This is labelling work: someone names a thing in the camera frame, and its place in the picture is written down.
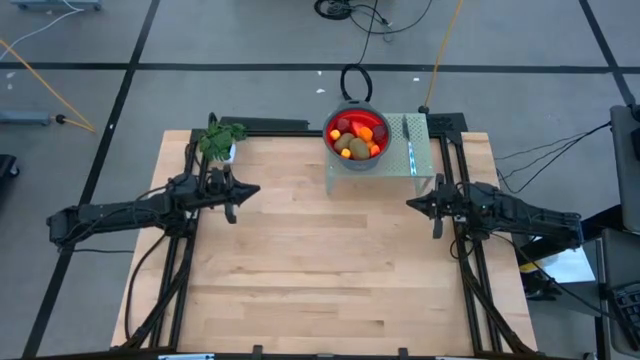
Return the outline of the table knife with teal handle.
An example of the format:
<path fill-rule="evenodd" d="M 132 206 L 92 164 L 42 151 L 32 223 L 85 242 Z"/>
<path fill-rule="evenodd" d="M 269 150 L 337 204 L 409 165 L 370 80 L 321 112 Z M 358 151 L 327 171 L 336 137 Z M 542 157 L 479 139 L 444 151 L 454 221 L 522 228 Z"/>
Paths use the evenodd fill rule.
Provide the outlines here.
<path fill-rule="evenodd" d="M 406 115 L 402 116 L 402 133 L 403 133 L 403 137 L 404 137 L 404 139 L 405 139 L 405 141 L 407 143 L 407 152 L 408 152 L 410 175 L 412 177 L 416 177 L 418 175 L 418 173 L 417 173 L 415 152 L 414 152 L 413 143 L 412 143 L 412 141 L 410 139 L 410 132 L 409 132 L 408 120 L 407 120 Z"/>

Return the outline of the black keyboard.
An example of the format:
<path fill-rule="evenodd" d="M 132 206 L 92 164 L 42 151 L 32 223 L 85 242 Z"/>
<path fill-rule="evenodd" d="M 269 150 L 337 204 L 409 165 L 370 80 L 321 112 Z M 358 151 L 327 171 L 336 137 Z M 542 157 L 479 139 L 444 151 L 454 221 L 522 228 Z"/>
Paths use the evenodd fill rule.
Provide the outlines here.
<path fill-rule="evenodd" d="M 616 287 L 611 294 L 621 315 L 633 324 L 640 324 L 640 282 Z"/>

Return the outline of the black aluminium table frame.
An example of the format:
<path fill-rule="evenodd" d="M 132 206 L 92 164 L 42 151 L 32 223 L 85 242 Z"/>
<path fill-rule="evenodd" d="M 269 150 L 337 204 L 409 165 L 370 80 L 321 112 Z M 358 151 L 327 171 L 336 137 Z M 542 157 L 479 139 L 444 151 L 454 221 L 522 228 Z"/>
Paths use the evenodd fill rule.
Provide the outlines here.
<path fill-rule="evenodd" d="M 138 327 L 175 274 L 181 286 L 144 340 L 121 327 L 116 345 L 265 354 L 471 356 L 509 352 L 464 286 L 441 238 L 407 205 L 400 177 L 325 184 L 322 135 L 302 120 L 253 119 L 233 173 L 259 186 L 235 224 L 204 210 L 195 236 L 138 237 L 118 322 Z"/>

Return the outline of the green plant in white pot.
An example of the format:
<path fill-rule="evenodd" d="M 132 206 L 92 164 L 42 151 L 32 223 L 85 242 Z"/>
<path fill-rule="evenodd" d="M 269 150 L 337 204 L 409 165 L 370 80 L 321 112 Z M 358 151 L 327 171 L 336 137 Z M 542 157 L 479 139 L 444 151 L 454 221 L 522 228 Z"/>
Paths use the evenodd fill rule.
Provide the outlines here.
<path fill-rule="evenodd" d="M 247 128 L 240 123 L 223 123 L 210 112 L 208 126 L 198 139 L 198 148 L 209 162 L 231 164 L 235 159 L 236 144 L 245 140 Z"/>

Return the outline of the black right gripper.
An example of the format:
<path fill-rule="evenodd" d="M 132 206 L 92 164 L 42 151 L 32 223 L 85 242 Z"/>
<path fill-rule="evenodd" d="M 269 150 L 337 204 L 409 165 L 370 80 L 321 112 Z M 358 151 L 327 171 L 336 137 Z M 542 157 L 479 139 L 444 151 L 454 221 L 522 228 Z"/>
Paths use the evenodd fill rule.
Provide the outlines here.
<path fill-rule="evenodd" d="M 468 214 L 470 199 L 464 190 L 459 190 L 456 184 L 447 183 L 445 176 L 438 173 L 435 177 L 435 186 L 432 192 L 409 199 L 406 205 L 420 212 L 428 218 L 433 218 L 433 237 L 440 239 L 443 235 L 443 218 L 451 217 L 454 228 L 462 233 L 463 237 L 470 234 Z"/>

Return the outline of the pale green perforated metal shelf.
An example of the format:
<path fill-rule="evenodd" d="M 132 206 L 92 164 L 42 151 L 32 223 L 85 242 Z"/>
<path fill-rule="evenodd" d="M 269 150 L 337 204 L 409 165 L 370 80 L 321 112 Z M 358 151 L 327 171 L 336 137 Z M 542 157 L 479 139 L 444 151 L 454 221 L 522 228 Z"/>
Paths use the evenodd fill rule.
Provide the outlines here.
<path fill-rule="evenodd" d="M 407 117 L 410 139 L 414 147 L 418 173 L 416 177 L 412 177 L 409 171 L 407 143 L 402 133 L 403 115 Z M 436 170 L 427 117 L 421 113 L 389 113 L 384 116 L 392 130 L 390 149 L 373 169 L 368 171 L 346 169 L 337 159 L 330 157 L 327 150 L 325 188 L 328 195 L 331 194 L 335 181 L 339 178 L 408 178 L 412 180 L 417 195 L 425 192 L 435 177 Z"/>

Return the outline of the white paper sheet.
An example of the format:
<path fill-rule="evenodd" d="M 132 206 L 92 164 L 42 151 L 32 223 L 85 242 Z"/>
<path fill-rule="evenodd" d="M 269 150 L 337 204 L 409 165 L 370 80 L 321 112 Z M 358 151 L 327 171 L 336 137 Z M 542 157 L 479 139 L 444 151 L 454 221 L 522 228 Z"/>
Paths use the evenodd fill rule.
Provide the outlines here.
<path fill-rule="evenodd" d="M 594 282 L 595 274 L 582 248 L 565 250 L 561 253 L 537 260 L 535 264 L 519 267 L 523 274 L 533 273 L 542 268 L 559 283 Z"/>

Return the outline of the grey stand foot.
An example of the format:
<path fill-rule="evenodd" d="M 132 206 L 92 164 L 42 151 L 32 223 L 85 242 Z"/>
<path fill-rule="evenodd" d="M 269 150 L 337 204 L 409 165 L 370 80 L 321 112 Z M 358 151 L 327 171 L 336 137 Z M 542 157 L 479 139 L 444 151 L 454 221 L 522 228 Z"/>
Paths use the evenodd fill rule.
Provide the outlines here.
<path fill-rule="evenodd" d="M 87 9 L 101 11 L 103 7 L 102 0 L 9 0 L 9 2 L 21 10 L 68 8 L 73 11 Z"/>
<path fill-rule="evenodd" d="M 0 124 L 48 126 L 51 120 L 47 112 L 0 110 Z"/>

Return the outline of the red collapsible bowl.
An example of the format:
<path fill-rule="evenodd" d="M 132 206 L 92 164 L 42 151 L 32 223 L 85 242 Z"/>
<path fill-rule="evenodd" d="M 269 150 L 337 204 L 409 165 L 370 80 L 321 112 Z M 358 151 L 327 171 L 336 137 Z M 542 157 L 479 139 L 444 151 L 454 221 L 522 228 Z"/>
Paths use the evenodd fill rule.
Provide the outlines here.
<path fill-rule="evenodd" d="M 370 156 L 369 159 L 362 161 L 353 160 L 351 157 L 349 159 L 344 158 L 334 150 L 333 145 L 335 140 L 332 140 L 329 136 L 329 133 L 332 130 L 336 129 L 336 121 L 339 118 L 347 118 L 350 123 L 352 121 L 362 122 L 371 130 L 376 125 L 384 124 L 388 129 L 388 141 L 384 145 L 378 145 L 372 140 L 370 142 L 366 142 L 369 150 L 373 145 L 378 145 L 380 147 L 381 152 L 375 157 Z M 385 116 L 383 116 L 365 101 L 346 100 L 342 102 L 336 108 L 336 110 L 328 116 L 324 124 L 322 137 L 329 152 L 329 156 L 337 159 L 338 162 L 341 163 L 346 169 L 353 171 L 368 171 L 373 169 L 379 163 L 383 155 L 390 149 L 391 135 L 391 125 Z"/>

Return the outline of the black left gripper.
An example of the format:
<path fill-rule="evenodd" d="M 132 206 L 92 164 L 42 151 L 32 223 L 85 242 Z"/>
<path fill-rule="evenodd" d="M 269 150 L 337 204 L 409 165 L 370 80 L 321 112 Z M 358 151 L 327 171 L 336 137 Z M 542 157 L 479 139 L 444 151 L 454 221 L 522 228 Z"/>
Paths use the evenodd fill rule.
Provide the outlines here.
<path fill-rule="evenodd" d="M 241 206 L 261 190 L 259 185 L 235 182 L 231 167 L 212 168 L 206 186 L 206 207 L 224 208 L 224 216 L 229 224 L 236 224 L 234 208 Z"/>

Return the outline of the black floor equipment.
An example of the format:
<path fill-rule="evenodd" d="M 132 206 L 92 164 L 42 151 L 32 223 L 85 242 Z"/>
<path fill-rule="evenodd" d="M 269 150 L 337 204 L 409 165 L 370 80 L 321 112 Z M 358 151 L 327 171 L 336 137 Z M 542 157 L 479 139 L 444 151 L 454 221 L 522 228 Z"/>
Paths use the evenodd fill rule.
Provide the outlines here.
<path fill-rule="evenodd" d="M 0 180 L 15 178 L 19 174 L 17 158 L 9 154 L 0 154 Z"/>

